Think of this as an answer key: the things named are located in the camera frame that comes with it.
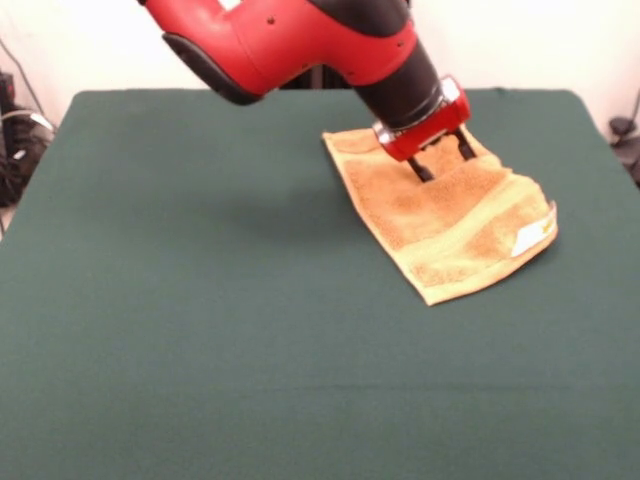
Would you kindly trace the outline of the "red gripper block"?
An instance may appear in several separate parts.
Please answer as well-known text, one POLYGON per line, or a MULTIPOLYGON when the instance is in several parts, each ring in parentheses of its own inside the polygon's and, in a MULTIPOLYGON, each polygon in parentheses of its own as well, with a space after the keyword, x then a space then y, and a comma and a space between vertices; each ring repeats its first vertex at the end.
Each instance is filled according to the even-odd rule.
POLYGON ((441 95, 433 112, 418 123, 392 130, 381 121, 373 124, 373 132, 386 153, 397 161, 406 161, 422 183, 434 179, 432 172, 413 157, 419 151, 435 145, 443 136, 454 135, 458 150, 467 161, 475 152, 462 130, 471 117, 469 100, 459 83, 447 75, 440 79, 441 95))

